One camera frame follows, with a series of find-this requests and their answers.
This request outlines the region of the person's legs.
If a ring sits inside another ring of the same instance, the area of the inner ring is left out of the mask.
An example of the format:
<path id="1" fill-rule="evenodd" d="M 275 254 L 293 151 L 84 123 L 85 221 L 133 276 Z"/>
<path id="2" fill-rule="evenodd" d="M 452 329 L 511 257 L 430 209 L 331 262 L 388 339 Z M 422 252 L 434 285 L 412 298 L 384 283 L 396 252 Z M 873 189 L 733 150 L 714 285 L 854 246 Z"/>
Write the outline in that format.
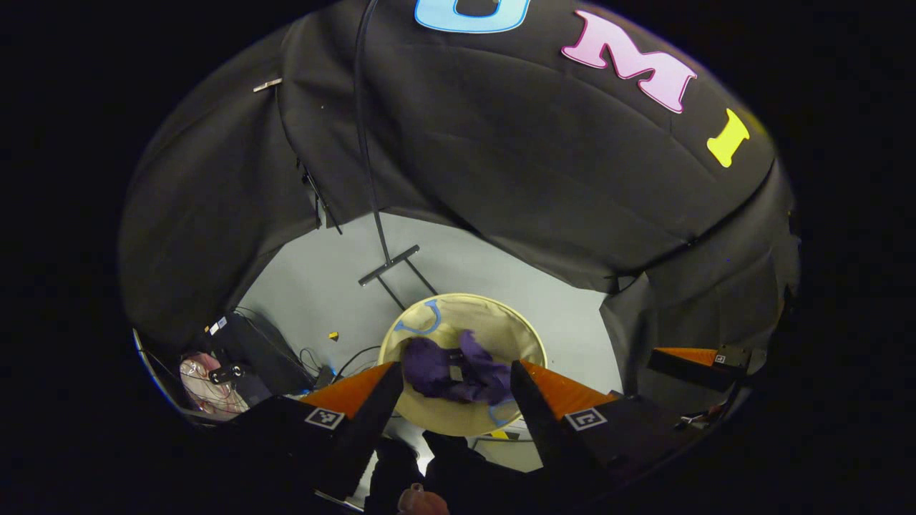
<path id="1" fill-rule="evenodd" d="M 393 434 L 375 447 L 364 515 L 546 515 L 525 473 L 497 465 L 467 438 L 423 431 L 432 451 L 426 471 L 419 452 Z"/>

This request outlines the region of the beige laundry hamper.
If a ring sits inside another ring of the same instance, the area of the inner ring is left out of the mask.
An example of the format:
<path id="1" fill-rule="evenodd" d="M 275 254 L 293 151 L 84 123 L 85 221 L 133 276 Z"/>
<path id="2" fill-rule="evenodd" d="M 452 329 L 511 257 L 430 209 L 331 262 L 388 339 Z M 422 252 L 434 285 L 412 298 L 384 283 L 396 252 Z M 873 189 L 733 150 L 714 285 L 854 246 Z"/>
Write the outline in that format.
<path id="1" fill-rule="evenodd" d="M 406 308 L 383 338 L 379 363 L 399 361 L 402 370 L 404 342 L 410 337 L 428 337 L 442 348 L 458 348 L 462 330 L 474 330 L 481 346 L 510 369 L 515 360 L 547 364 L 540 336 L 521 314 L 501 301 L 465 293 L 435 295 Z M 462 437 L 501 431 L 521 418 L 513 395 L 497 406 L 462 404 L 426 398 L 405 379 L 396 412 L 427 431 Z"/>

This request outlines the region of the black clothes rack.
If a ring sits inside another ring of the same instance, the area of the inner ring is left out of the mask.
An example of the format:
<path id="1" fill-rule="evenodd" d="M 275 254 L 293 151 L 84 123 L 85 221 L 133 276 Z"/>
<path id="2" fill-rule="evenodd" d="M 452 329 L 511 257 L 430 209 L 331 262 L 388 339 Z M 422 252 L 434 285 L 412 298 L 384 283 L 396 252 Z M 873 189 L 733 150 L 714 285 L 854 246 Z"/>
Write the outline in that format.
<path id="1" fill-rule="evenodd" d="M 396 306 L 398 306 L 399 309 L 403 312 L 403 310 L 406 310 L 406 304 L 399 299 L 398 295 L 394 293 L 389 284 L 387 284 L 384 280 L 384 275 L 389 273 L 389 271 L 393 270 L 393 268 L 396 266 L 405 264 L 433 296 L 437 295 L 438 292 L 421 273 L 421 271 L 419 271 L 415 264 L 410 261 L 412 255 L 417 254 L 421 248 L 418 245 L 412 245 L 412 247 L 409 249 L 406 249 L 402 253 L 393 257 L 389 250 L 389 245 L 387 245 L 385 228 L 381 220 L 379 189 L 377 189 L 376 174 L 372 167 L 369 149 L 369 118 L 367 118 L 367 108 L 369 108 L 369 101 L 367 100 L 366 94 L 366 73 L 364 73 L 364 62 L 366 62 L 367 56 L 367 42 L 369 42 L 369 27 L 371 25 L 372 16 L 375 13 L 376 8 L 379 6 L 379 2 L 380 0 L 366 0 L 366 5 L 364 6 L 360 21 L 357 26 L 356 41 L 354 42 L 353 72 L 354 120 L 356 120 L 356 137 L 358 149 L 360 152 L 362 169 L 364 171 L 364 177 L 366 177 L 367 188 L 369 189 L 371 214 L 373 221 L 375 222 L 376 234 L 377 239 L 379 239 L 379 247 L 381 248 L 383 262 L 372 271 L 370 271 L 370 273 L 367 273 L 362 278 L 360 278 L 360 280 L 358 280 L 358 284 L 361 286 L 366 286 L 369 283 L 380 284 L 383 290 L 389 294 L 389 297 L 394 301 Z"/>

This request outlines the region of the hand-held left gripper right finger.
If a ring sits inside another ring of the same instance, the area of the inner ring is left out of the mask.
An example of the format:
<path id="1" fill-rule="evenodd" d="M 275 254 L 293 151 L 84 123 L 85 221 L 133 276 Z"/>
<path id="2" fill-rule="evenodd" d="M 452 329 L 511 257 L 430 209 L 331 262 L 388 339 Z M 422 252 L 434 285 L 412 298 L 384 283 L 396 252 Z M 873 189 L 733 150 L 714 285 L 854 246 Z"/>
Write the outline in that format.
<path id="1" fill-rule="evenodd" d="M 527 360 L 512 362 L 510 385 L 546 475 L 561 484 L 627 484 L 688 445 L 687 423 L 644 398 L 602 393 Z"/>

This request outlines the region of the purple knit jacket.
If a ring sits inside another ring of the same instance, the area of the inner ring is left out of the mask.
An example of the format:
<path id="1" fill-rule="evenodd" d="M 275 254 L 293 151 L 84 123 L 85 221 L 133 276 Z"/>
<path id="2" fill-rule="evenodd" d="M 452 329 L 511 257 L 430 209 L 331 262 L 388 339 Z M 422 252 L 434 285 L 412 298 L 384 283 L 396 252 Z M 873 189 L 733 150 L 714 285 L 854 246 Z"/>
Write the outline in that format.
<path id="1" fill-rule="evenodd" d="M 510 366 L 493 358 L 474 330 L 462 330 L 458 348 L 410 337 L 401 356 L 406 383 L 426 398 L 497 406 L 512 398 Z"/>

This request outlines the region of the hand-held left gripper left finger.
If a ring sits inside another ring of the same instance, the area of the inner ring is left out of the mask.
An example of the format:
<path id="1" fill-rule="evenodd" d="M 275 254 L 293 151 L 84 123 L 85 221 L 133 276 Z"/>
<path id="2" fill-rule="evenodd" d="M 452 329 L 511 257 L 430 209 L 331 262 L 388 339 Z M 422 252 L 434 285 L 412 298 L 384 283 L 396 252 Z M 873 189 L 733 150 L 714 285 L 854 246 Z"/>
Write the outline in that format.
<path id="1" fill-rule="evenodd" d="M 300 400 L 275 396 L 236 418 L 236 436 L 260 469 L 295 490 L 352 496 L 404 388 L 399 361 L 341 379 Z"/>

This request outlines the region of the black equipment case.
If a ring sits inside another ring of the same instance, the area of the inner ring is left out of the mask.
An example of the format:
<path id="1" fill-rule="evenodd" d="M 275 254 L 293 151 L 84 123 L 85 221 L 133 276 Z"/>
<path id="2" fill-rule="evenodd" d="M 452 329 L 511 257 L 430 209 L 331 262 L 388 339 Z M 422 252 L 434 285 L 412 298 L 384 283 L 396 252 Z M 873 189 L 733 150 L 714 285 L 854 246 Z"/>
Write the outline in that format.
<path id="1" fill-rule="evenodd" d="M 315 375 L 279 330 L 256 313 L 226 313 L 204 330 L 199 342 L 219 362 L 218 380 L 229 383 L 249 407 L 275 396 L 307 393 L 315 386 Z"/>

